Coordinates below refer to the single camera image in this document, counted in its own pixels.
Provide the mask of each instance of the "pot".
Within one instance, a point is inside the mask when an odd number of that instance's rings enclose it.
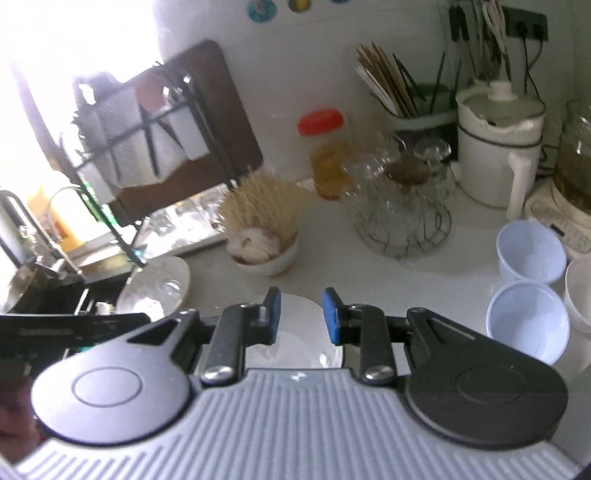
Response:
[[[27,260],[14,274],[8,284],[3,313],[31,313],[41,304],[49,276],[35,262],[35,258]]]
[[[479,202],[507,207],[508,219],[516,220],[534,184],[545,105],[519,98],[506,81],[464,90],[456,100],[460,184]]]

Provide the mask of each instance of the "red bottle cap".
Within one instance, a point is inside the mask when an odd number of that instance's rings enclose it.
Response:
[[[327,134],[345,123],[343,115],[338,110],[327,108],[317,110],[303,116],[297,124],[300,135],[309,137],[311,135]]]

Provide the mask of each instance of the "plastic cup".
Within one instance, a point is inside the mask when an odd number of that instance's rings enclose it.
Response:
[[[518,282],[501,288],[486,312],[486,334],[548,365],[559,359],[570,336],[569,315],[548,285]]]
[[[591,257],[573,260],[566,270],[564,306],[570,324],[585,335],[591,335]]]
[[[538,222],[518,220],[496,237],[499,272],[505,284],[534,281],[550,285],[566,268],[564,247],[554,232]]]

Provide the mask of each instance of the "plastic bottle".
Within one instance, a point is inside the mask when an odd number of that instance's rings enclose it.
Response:
[[[68,185],[71,185],[70,181],[62,172],[52,171],[36,190],[27,194],[27,204],[33,215],[52,238],[55,233],[59,235],[59,244],[64,252],[81,247],[100,235],[102,230],[75,190],[59,192]]]

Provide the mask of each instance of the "power outlet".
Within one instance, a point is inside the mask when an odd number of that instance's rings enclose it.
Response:
[[[503,13],[507,37],[521,38],[517,25],[522,22],[527,27],[527,38],[537,40],[535,29],[541,27],[544,30],[544,41],[548,41],[548,18],[544,14],[510,7],[503,7]]]

